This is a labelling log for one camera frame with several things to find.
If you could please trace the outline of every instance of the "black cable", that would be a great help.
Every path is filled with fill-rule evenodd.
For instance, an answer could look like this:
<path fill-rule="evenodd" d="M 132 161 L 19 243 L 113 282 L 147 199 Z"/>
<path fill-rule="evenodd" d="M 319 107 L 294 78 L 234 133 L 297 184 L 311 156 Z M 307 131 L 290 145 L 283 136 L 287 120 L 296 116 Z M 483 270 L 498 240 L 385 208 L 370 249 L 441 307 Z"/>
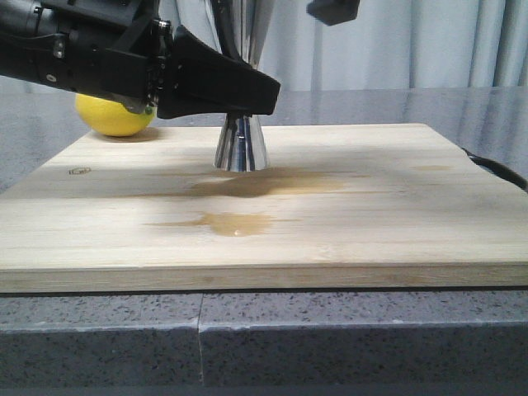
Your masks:
<path fill-rule="evenodd" d="M 62 40 L 64 35 L 55 33 L 53 35 L 40 35 L 37 37 L 20 37 L 17 35 L 9 35 L 0 31 L 0 41 L 15 45 L 18 48 L 32 51 L 53 52 L 54 44 L 57 39 Z"/>
<path fill-rule="evenodd" d="M 495 176 L 498 176 L 501 179 L 506 180 L 507 182 L 513 183 L 519 188 L 521 188 L 523 191 L 528 192 L 528 181 L 520 174 L 512 171 L 509 167 L 502 165 L 497 161 L 493 161 L 489 158 L 479 157 L 478 155 L 471 153 L 465 148 L 462 149 L 465 151 L 466 154 L 468 154 L 469 159 L 480 167 L 485 167 Z"/>

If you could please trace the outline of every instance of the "granite countertop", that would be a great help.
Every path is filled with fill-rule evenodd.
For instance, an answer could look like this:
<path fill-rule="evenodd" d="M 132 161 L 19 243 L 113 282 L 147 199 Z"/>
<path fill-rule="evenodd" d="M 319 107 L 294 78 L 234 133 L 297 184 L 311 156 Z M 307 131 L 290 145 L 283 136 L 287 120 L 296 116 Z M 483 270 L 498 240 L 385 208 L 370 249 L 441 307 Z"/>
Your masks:
<path fill-rule="evenodd" d="M 0 191 L 87 132 L 72 94 L 4 95 L 0 103 Z M 262 123 L 421 122 L 527 178 L 527 110 L 526 87 L 283 92 Z M 526 340 L 523 288 L 0 295 L 0 389 L 447 382 L 492 389 L 528 381 Z"/>

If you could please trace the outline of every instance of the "cutting board edge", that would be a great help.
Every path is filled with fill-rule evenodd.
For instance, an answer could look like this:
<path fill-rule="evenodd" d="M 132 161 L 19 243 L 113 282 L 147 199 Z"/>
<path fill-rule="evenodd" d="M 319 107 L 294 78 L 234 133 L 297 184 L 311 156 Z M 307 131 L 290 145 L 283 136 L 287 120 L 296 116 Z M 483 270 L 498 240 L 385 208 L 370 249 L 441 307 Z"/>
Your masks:
<path fill-rule="evenodd" d="M 456 270 L 456 279 L 452 278 Z M 87 272 L 92 282 L 87 283 Z M 125 282 L 120 277 L 127 272 Z M 528 263 L 479 266 L 304 266 L 0 271 L 0 294 L 153 290 L 528 286 Z"/>

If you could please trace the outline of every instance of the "stainless steel cone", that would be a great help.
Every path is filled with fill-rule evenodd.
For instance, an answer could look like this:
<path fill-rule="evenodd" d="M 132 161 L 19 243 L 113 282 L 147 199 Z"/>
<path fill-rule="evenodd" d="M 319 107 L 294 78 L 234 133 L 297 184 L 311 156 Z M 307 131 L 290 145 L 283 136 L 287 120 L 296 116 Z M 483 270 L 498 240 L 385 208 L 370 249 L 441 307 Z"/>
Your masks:
<path fill-rule="evenodd" d="M 232 172 L 258 171 L 268 167 L 266 145 L 258 116 L 227 115 L 214 165 Z"/>
<path fill-rule="evenodd" d="M 222 53 L 258 67 L 275 0 L 210 0 Z M 257 115 L 227 114 L 214 165 L 250 172 L 268 167 Z"/>

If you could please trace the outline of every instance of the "wood grain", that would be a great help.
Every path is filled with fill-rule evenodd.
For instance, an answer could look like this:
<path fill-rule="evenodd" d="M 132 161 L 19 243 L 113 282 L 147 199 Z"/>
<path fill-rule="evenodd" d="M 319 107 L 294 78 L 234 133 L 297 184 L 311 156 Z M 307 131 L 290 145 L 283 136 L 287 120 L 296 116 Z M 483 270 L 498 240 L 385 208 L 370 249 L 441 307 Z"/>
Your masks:
<path fill-rule="evenodd" d="M 528 196 L 426 125 L 91 132 L 0 196 L 0 292 L 528 285 Z"/>

